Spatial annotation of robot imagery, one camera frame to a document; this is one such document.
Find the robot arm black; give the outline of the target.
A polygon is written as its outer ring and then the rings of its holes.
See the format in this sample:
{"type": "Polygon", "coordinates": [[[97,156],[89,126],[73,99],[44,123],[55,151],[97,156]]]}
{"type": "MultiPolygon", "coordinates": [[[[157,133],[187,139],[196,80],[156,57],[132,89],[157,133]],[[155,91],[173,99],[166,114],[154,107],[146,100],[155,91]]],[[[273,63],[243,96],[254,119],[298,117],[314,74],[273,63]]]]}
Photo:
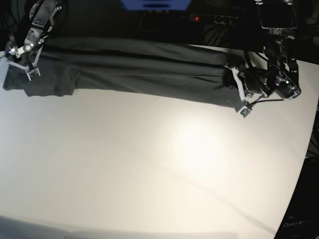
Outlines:
{"type": "Polygon", "coordinates": [[[55,15],[68,13],[67,0],[11,0],[0,2],[0,60],[23,70],[28,80],[40,76],[37,63],[44,42],[52,34],[55,15]]]}
{"type": "Polygon", "coordinates": [[[253,66],[250,55],[244,50],[246,66],[226,64],[238,89],[239,100],[235,111],[247,117],[253,106],[268,102],[275,93],[279,101],[292,100],[301,94],[299,67],[293,52],[297,18],[292,0],[257,0],[263,35],[262,54],[257,56],[267,63],[266,69],[253,66]]]}

